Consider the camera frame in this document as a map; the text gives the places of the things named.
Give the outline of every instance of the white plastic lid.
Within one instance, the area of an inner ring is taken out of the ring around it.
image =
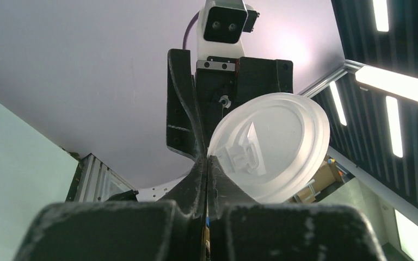
[[[281,203],[302,190],[329,145],[324,110],[304,96],[275,93],[255,98],[224,117],[208,156],[259,203]]]

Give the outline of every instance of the plastic lid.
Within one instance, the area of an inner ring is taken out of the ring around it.
[[[302,190],[329,145],[324,110],[304,96],[275,93],[230,112],[212,135],[208,155],[259,203],[281,203]]]

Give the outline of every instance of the round lid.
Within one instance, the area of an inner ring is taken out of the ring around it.
[[[304,96],[275,93],[236,108],[217,125],[208,156],[259,203],[281,203],[302,190],[329,145],[324,110]]]

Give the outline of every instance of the dark ceiling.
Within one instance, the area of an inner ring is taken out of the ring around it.
[[[388,32],[371,0],[332,0],[345,58],[418,78],[418,0],[387,0]]]
[[[418,103],[398,99],[403,158],[392,152],[386,93],[361,89],[355,75],[336,81],[347,126],[340,123],[329,88],[312,99],[326,111],[330,146],[418,208]]]

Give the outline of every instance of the cable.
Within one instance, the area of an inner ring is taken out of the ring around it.
[[[185,35],[183,36],[183,47],[182,47],[182,49],[184,49],[184,50],[187,49],[188,35],[190,34],[190,30],[192,29],[193,25],[198,20],[198,17],[199,17],[199,12],[197,12],[195,14],[195,16],[193,16],[193,18],[191,19],[190,23],[187,26],[187,30],[185,31]]]

